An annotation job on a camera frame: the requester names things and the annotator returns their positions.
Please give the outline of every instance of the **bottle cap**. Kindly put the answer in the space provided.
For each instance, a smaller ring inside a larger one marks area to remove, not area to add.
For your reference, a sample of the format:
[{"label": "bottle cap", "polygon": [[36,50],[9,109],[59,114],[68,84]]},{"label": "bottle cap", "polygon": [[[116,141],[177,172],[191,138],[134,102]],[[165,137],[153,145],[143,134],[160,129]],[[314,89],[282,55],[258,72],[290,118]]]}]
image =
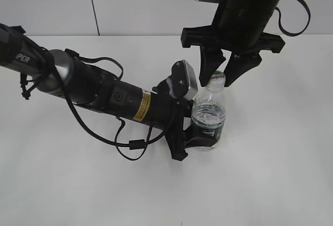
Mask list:
[{"label": "bottle cap", "polygon": [[225,84],[225,74],[216,70],[210,78],[207,87],[208,88],[223,88]]}]

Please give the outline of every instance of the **bottle label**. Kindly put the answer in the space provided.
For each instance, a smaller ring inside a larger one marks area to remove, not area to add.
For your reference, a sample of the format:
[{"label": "bottle label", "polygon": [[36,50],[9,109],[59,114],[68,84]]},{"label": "bottle label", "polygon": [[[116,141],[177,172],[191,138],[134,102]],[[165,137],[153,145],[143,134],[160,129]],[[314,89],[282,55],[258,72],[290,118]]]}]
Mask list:
[{"label": "bottle label", "polygon": [[213,128],[213,129],[201,127],[201,126],[197,125],[193,120],[191,120],[191,124],[195,129],[199,130],[200,132],[214,137],[217,141],[220,140],[224,123],[221,126],[219,126],[217,128]]}]

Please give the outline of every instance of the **white tabletop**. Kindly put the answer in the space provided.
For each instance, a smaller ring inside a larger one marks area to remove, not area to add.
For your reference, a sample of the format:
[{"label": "white tabletop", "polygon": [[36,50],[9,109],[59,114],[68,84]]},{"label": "white tabletop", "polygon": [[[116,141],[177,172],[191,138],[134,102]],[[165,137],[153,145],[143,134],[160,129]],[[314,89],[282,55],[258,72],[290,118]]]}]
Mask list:
[{"label": "white tabletop", "polygon": [[[199,74],[198,47],[182,49],[177,36],[33,39],[113,57],[125,82],[148,90],[177,60]],[[221,145],[189,150],[182,162],[165,139],[125,160],[87,135],[63,100],[35,91],[25,101],[19,74],[0,68],[0,225],[333,225],[333,35],[285,41],[226,89]],[[79,111],[113,140],[113,116]],[[119,141],[145,138],[147,129],[127,122]]]}]

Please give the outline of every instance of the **white wall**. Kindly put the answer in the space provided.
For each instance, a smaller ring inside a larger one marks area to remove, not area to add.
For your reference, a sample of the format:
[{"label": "white wall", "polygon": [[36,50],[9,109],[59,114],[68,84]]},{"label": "white wall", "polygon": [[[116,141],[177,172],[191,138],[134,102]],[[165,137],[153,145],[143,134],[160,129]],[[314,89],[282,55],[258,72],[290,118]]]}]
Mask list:
[{"label": "white wall", "polygon": [[97,35],[91,0],[0,0],[0,10],[29,35]]},{"label": "white wall", "polygon": [[[312,22],[306,33],[333,33],[331,0],[306,0]],[[216,4],[194,0],[94,0],[102,35],[179,35],[183,27],[207,25]],[[295,0],[281,0],[284,26],[294,32],[306,23]],[[91,0],[0,0],[0,22],[23,24],[30,35],[97,34]],[[267,31],[279,33],[277,14]]]}]

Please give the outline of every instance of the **plastic bottle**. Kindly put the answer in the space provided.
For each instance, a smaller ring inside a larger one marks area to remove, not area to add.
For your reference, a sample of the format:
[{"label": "plastic bottle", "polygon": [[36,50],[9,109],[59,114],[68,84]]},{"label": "plastic bottle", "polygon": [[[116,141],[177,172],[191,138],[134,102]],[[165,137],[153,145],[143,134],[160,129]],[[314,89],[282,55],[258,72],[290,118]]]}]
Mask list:
[{"label": "plastic bottle", "polygon": [[[221,138],[225,122],[225,96],[224,96],[225,75],[216,71],[206,87],[199,90],[195,97],[191,123],[203,133],[209,134],[217,139]],[[207,151],[216,148],[217,143],[212,147],[197,147],[197,150]]]}]

